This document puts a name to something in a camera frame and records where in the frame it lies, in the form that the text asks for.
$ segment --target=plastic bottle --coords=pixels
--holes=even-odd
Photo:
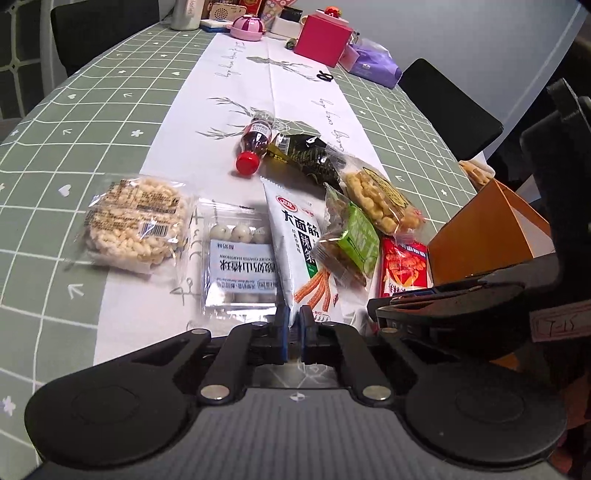
[[[255,116],[251,124],[245,128],[240,139],[242,153],[236,159],[238,173],[250,176],[258,170],[261,157],[271,141],[272,128],[273,119],[266,115]]]

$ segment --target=black chair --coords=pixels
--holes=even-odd
[[[471,160],[503,133],[503,124],[425,59],[402,74],[400,87],[458,160]]]
[[[51,10],[57,54],[68,76],[159,20],[158,0],[86,0]]]

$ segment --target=open cardboard box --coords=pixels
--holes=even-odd
[[[442,285],[553,251],[548,222],[493,179],[431,240],[429,260]]]

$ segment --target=red bottle cap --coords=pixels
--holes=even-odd
[[[250,176],[258,170],[261,159],[254,152],[242,152],[236,159],[236,169],[240,175]]]

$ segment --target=beige speaker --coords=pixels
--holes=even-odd
[[[210,20],[233,22],[238,17],[243,16],[246,13],[246,7],[242,5],[229,5],[216,3],[212,5],[212,9],[209,12]]]

